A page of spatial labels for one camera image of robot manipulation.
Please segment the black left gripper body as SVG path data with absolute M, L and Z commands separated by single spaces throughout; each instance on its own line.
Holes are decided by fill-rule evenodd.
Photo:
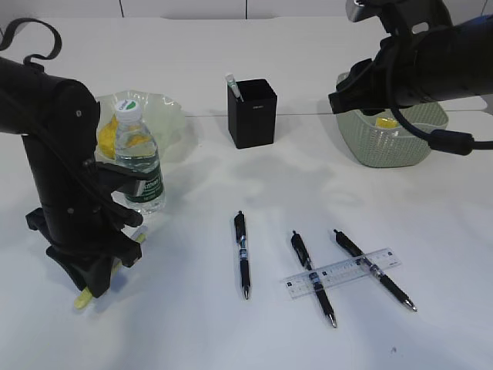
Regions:
M 22 142 L 45 220 L 47 255 L 60 264 L 116 257 L 124 266 L 133 266 L 142 257 L 141 247 L 122 228 L 139 226 L 143 218 L 104 190 L 93 196 L 40 139 L 28 135 Z

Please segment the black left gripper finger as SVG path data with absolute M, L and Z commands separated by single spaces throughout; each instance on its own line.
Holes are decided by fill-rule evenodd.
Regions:
M 76 287 L 85 288 L 94 298 L 103 295 L 110 286 L 113 258 L 107 256 L 50 256 L 72 279 Z

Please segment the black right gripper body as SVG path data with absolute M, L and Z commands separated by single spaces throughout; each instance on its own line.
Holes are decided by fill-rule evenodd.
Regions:
M 381 41 L 374 59 L 362 60 L 350 68 L 348 75 L 328 95 L 334 114 L 361 110 L 372 116 L 388 109 L 387 72 L 394 61 L 398 47 L 392 37 Z

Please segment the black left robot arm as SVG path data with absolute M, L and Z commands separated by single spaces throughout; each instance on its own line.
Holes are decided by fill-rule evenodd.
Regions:
M 134 194 L 145 180 L 96 160 L 99 117 L 100 105 L 82 83 L 1 61 L 1 130 L 22 138 L 40 201 L 26 222 L 76 287 L 94 297 L 109 289 L 115 260 L 131 267 L 142 255 L 123 228 L 138 227 L 143 217 L 112 194 Z

